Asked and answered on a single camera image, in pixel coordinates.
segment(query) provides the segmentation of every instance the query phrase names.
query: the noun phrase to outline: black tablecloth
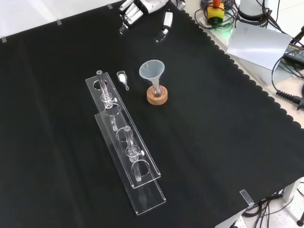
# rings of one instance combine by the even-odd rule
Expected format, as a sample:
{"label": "black tablecloth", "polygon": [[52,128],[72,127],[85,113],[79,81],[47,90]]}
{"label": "black tablecloth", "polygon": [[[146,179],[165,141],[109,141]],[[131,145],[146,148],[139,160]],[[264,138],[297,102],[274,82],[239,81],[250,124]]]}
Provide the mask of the black tablecloth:
{"label": "black tablecloth", "polygon": [[[0,45],[0,226],[204,227],[304,176],[304,132],[189,16],[164,10],[119,36],[107,6],[7,37]],[[142,63],[165,64],[168,102],[146,101]],[[85,79],[112,77],[160,172],[167,202],[135,216],[95,122]],[[130,91],[118,83],[125,70]]]}

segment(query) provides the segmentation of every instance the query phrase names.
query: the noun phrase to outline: clear acrylic stand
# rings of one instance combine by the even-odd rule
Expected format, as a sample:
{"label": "clear acrylic stand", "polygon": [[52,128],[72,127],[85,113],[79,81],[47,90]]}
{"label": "clear acrylic stand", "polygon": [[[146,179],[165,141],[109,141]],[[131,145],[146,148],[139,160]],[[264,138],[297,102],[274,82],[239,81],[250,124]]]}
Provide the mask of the clear acrylic stand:
{"label": "clear acrylic stand", "polygon": [[97,71],[86,83],[99,110],[96,121],[135,213],[163,204],[166,199],[156,181],[161,174],[109,75]]}

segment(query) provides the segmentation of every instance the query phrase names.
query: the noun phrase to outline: cable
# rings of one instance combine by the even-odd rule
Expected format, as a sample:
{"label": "cable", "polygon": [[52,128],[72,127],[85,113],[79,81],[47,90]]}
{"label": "cable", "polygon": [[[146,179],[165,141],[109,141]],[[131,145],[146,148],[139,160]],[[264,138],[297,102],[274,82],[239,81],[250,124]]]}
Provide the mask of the cable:
{"label": "cable", "polygon": [[285,205],[283,208],[281,208],[280,210],[278,210],[278,211],[275,211],[275,212],[272,212],[272,213],[269,213],[269,214],[266,214],[266,215],[263,215],[263,217],[264,216],[267,216],[267,215],[272,215],[272,214],[275,214],[275,213],[278,213],[278,212],[280,212],[281,210],[283,210],[284,208],[286,208],[289,204],[291,204],[291,202],[294,200],[294,197],[292,198],[292,200],[287,204],[287,205]]}
{"label": "cable", "polygon": [[299,189],[297,189],[297,190],[304,197],[304,194]]}
{"label": "cable", "polygon": [[304,76],[300,73],[300,71],[298,71],[298,69],[296,68],[295,64],[294,64],[294,70],[300,75],[301,78],[304,78]]}
{"label": "cable", "polygon": [[300,78],[300,79],[304,79],[304,77],[303,77],[303,75],[301,75],[300,74],[300,76],[299,75],[297,75],[295,72],[293,72],[283,61],[281,61],[281,63],[286,67],[286,69],[287,70],[289,70],[289,72],[290,73],[292,73],[293,75],[295,75],[295,76],[297,76],[298,78]]}
{"label": "cable", "polygon": [[[247,218],[252,218],[252,217],[255,217],[255,216],[261,214],[263,212],[263,210],[265,209],[265,208],[262,209],[264,203],[266,203],[267,201],[279,199],[279,198],[283,197],[283,194],[284,194],[284,190],[282,190],[281,193],[276,192],[275,194],[272,194],[271,196],[267,197],[267,199],[263,199],[263,200],[255,203],[252,207],[246,209],[246,211],[242,214],[242,216],[247,217]],[[253,213],[248,212],[257,207],[258,207],[258,210],[256,212],[253,212]]]}
{"label": "cable", "polygon": [[267,228],[269,228],[269,221],[270,221],[270,206],[268,205],[268,219],[267,219]]}
{"label": "cable", "polygon": [[[293,51],[290,51],[288,53],[286,53],[286,55],[289,55],[290,53],[293,53],[293,52],[296,52],[296,51],[301,51],[301,49],[299,50],[293,50]],[[272,68],[272,71],[271,71],[271,83],[272,83],[272,86],[274,87],[274,89],[276,90],[276,94],[281,96],[282,98],[285,98],[289,101],[292,101],[293,103],[295,104],[298,104],[298,108],[297,110],[299,110],[300,108],[303,108],[304,109],[304,97],[299,97],[299,96],[294,96],[294,95],[291,95],[291,94],[287,94],[283,91],[280,91],[276,88],[275,84],[274,84],[274,70],[275,70],[275,67],[276,65],[278,64],[279,61],[281,61],[281,59],[283,58],[280,57],[277,62],[275,63],[274,67]]]}
{"label": "cable", "polygon": [[[271,16],[269,16],[269,23],[273,26],[273,27],[275,27],[277,30],[279,30],[280,32],[282,32],[282,33],[284,33],[284,34],[287,34],[287,33],[285,33],[284,31],[282,31],[282,29],[280,28],[280,26],[278,25],[278,23],[271,17]],[[300,44],[301,46],[303,46],[304,47],[304,44],[302,44],[299,40],[297,40],[297,39],[295,39],[294,37],[292,37],[292,39],[294,40],[294,42],[296,42],[296,43],[298,43],[298,44]]]}
{"label": "cable", "polygon": [[276,19],[275,19],[276,22],[279,18],[279,8],[280,8],[280,0],[279,0],[279,3],[277,4],[277,12],[276,12]]}
{"label": "cable", "polygon": [[260,228],[262,228],[263,219],[264,219],[264,217],[262,217],[262,219],[261,219]]}
{"label": "cable", "polygon": [[262,6],[262,4],[261,4],[258,0],[256,0],[256,2],[257,2],[260,6]]}
{"label": "cable", "polygon": [[[221,23],[219,24],[219,23],[216,23],[216,22],[211,21],[211,20],[208,19],[208,16],[207,16],[207,14],[206,14],[206,13],[207,13],[206,11],[207,11],[207,7],[211,7],[211,4],[212,4],[212,2],[207,3],[206,5],[203,5],[203,6],[204,6],[203,8],[198,9],[197,11],[194,12],[194,19],[195,19],[196,23],[197,23],[199,26],[201,26],[201,27],[204,28],[204,29],[212,30],[212,29],[218,29],[218,28],[227,28],[227,27],[230,27],[231,25],[233,25],[234,21],[236,20],[236,14],[237,14],[237,11],[236,11],[235,8],[233,8],[233,7],[230,6],[230,5],[226,5],[226,7],[227,7],[229,10],[232,11],[232,14],[231,14],[231,13],[228,12],[228,10],[226,10],[225,8],[223,9],[223,8],[221,8],[221,7],[212,6],[213,8],[223,10],[225,14],[228,14],[228,15],[230,16],[230,18],[228,18],[227,20],[225,20],[225,21],[223,21],[223,22],[221,22]],[[201,23],[197,20],[196,14],[197,14],[199,11],[203,11],[203,12],[204,12],[205,18],[207,19],[207,22],[208,22],[209,24],[211,24],[211,27],[206,27],[205,25],[201,24]]]}

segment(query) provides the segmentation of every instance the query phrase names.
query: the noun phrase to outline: glass test tube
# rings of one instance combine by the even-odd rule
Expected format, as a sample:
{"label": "glass test tube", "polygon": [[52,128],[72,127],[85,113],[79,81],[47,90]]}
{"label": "glass test tube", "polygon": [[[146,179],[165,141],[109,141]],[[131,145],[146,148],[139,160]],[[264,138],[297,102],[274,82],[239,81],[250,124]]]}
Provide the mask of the glass test tube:
{"label": "glass test tube", "polygon": [[135,178],[136,178],[137,181],[141,181],[142,180],[141,173],[140,173],[139,165],[138,165],[138,162],[137,162],[138,151],[137,151],[137,148],[134,145],[131,127],[130,126],[125,126],[123,128],[123,130],[124,130],[124,135],[126,137],[126,141],[127,141],[127,144],[128,144],[127,152],[128,152],[128,155],[130,156],[130,161],[134,162],[133,172],[134,172]]}
{"label": "glass test tube", "polygon": [[101,100],[103,101],[106,108],[112,108],[112,106],[113,106],[112,95],[110,93],[108,93],[108,90],[106,89],[105,80],[102,77],[102,71],[98,70],[96,72],[96,74],[97,74],[97,78],[98,78],[98,81],[100,84],[100,89],[102,92]]}

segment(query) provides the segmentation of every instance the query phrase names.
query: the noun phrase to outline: round wooden stand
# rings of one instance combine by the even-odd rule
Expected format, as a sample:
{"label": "round wooden stand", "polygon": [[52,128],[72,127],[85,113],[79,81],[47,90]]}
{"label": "round wooden stand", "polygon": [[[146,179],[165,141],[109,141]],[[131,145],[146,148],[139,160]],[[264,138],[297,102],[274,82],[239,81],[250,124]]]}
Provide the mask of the round wooden stand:
{"label": "round wooden stand", "polygon": [[162,88],[163,88],[163,95],[160,97],[154,97],[151,95],[152,86],[149,87],[149,89],[147,90],[147,99],[150,104],[162,105],[163,103],[165,103],[168,100],[168,91],[167,91],[166,87],[162,86]]}

